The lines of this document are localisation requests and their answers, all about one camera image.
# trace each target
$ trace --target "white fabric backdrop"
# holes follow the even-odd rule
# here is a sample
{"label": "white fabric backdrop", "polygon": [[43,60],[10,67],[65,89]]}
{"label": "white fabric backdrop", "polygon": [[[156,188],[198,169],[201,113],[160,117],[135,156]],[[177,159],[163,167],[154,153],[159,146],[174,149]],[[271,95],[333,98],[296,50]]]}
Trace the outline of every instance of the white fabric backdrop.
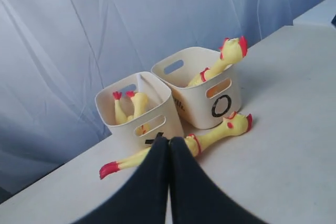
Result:
{"label": "white fabric backdrop", "polygon": [[14,193],[107,137],[103,87],[185,47],[252,45],[320,1],[0,0],[0,186]]}

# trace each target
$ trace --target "basket handle hole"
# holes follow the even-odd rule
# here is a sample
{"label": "basket handle hole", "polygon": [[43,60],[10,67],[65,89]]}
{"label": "basket handle hole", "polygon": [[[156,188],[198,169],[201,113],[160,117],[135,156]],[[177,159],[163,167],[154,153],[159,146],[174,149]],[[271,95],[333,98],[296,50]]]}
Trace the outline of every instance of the basket handle hole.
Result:
{"label": "basket handle hole", "polygon": [[167,67],[165,67],[163,69],[163,72],[164,72],[164,74],[170,74],[170,73],[176,71],[177,69],[183,67],[183,65],[184,65],[183,60],[178,60],[178,61],[168,65]]}
{"label": "basket handle hole", "polygon": [[135,90],[137,90],[136,88],[137,88],[137,86],[135,84],[130,84],[130,85],[122,88],[121,90],[119,90],[119,92],[121,92],[123,95],[125,95],[127,91],[135,91]]}
{"label": "basket handle hole", "polygon": [[206,97],[211,99],[215,95],[223,92],[224,90],[228,89],[232,84],[231,78],[226,78],[225,80],[217,83],[213,87],[209,88],[206,91]]}
{"label": "basket handle hole", "polygon": [[164,115],[158,115],[149,121],[145,122],[141,126],[135,128],[134,133],[136,136],[144,136],[153,131],[156,131],[163,124],[166,123],[166,117]]}

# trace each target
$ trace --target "white plastic basket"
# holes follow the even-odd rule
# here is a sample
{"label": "white plastic basket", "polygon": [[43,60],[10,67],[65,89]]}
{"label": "white plastic basket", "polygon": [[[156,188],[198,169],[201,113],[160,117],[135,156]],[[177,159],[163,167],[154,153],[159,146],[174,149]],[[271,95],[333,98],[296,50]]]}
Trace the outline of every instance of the white plastic basket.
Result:
{"label": "white plastic basket", "polygon": [[[126,115],[133,114],[133,104],[126,91],[146,93],[149,98],[147,112],[132,121],[116,125],[112,95],[115,91],[123,93],[120,103]],[[96,106],[102,121],[115,136],[113,139],[119,141],[118,146],[128,148],[130,153],[147,147],[145,140],[154,139],[158,132],[163,132],[167,138],[184,136],[170,88],[150,72],[135,73],[104,88],[96,96]],[[146,123],[151,126],[150,130],[137,135],[136,129]]]}
{"label": "white plastic basket", "polygon": [[198,129],[218,125],[223,116],[242,105],[233,65],[198,86],[184,88],[195,75],[211,67],[219,55],[218,51],[190,47],[163,59],[151,70],[172,89],[179,115]]}

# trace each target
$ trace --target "white table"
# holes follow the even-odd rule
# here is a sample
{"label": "white table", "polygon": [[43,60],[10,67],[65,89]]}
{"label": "white table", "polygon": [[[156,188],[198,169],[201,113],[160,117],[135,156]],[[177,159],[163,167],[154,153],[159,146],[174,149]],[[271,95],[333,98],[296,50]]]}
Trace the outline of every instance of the white table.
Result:
{"label": "white table", "polygon": [[[269,223],[336,223],[335,69],[336,31],[312,27],[283,27],[237,66],[242,113],[252,113],[255,125],[199,162],[222,190]],[[99,179],[101,165],[117,155],[112,143],[102,141],[1,204],[0,223],[70,223],[98,206],[134,172]]]}
{"label": "white table", "polygon": [[314,25],[335,29],[331,24],[336,15],[336,0],[324,0],[293,20],[293,25]]}

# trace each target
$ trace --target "rubber chicken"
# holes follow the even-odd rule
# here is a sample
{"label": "rubber chicken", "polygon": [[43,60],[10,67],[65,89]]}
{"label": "rubber chicken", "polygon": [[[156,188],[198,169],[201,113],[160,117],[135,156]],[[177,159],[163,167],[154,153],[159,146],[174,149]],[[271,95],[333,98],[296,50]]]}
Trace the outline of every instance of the rubber chicken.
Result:
{"label": "rubber chicken", "polygon": [[186,86],[187,88],[200,85],[223,72],[227,66],[240,62],[247,55],[247,40],[244,36],[234,39],[225,38],[220,50],[220,57],[214,65],[196,75]]}
{"label": "rubber chicken", "polygon": [[[133,106],[134,106],[134,113],[133,116],[129,116],[127,120],[133,120],[146,112],[146,106],[148,104],[148,96],[145,93],[134,91],[126,92],[126,95],[131,99]],[[141,136],[150,130],[149,125],[146,123],[141,125],[139,128],[136,129],[136,134]]]}
{"label": "rubber chicken", "polygon": [[[248,132],[252,127],[252,115],[248,116],[233,112],[229,117],[223,118],[223,122],[213,128],[205,135],[196,136],[190,134],[184,138],[186,145],[194,157],[205,151],[210,145],[227,136],[239,136]],[[102,166],[99,170],[100,179],[107,175],[118,172],[122,169],[138,166],[146,158],[150,147],[139,151],[138,153],[115,162],[111,162]]]}
{"label": "rubber chicken", "polygon": [[117,125],[126,123],[128,121],[124,111],[121,108],[120,99],[122,97],[121,92],[113,92],[114,97],[114,116],[115,116],[115,122]]}

